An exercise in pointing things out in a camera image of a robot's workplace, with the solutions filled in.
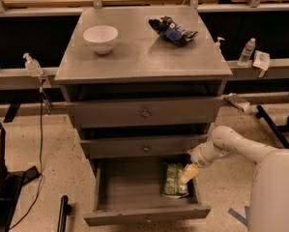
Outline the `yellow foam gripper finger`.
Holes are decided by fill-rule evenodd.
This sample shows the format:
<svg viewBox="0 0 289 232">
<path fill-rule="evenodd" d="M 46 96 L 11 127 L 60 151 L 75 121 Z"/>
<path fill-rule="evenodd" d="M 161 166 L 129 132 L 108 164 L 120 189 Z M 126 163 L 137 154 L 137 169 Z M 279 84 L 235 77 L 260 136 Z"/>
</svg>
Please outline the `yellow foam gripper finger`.
<svg viewBox="0 0 289 232">
<path fill-rule="evenodd" d="M 188 164 L 180 177 L 180 182 L 185 185 L 188 181 L 194 178 L 199 172 L 199 168 L 195 163 Z"/>
</svg>

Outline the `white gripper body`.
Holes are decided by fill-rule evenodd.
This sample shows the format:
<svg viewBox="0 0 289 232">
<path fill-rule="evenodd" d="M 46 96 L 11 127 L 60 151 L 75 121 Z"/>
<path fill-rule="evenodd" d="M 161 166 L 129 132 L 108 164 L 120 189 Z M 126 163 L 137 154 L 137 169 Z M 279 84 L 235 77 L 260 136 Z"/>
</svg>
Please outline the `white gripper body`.
<svg viewBox="0 0 289 232">
<path fill-rule="evenodd" d="M 217 158 L 217 149 L 212 140 L 201 143 L 191 150 L 190 160 L 200 168 L 211 165 Z"/>
</svg>

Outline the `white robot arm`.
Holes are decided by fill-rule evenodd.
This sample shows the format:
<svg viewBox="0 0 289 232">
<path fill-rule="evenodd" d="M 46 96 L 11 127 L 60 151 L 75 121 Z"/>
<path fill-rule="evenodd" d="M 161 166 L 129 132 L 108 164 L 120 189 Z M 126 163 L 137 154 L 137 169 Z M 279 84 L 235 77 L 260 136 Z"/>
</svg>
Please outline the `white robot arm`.
<svg viewBox="0 0 289 232">
<path fill-rule="evenodd" d="M 186 184 L 198 170 L 233 154 L 254 162 L 247 217 L 248 232 L 289 232 L 289 149 L 278 149 L 218 126 L 211 138 L 188 151 L 180 182 Z"/>
</svg>

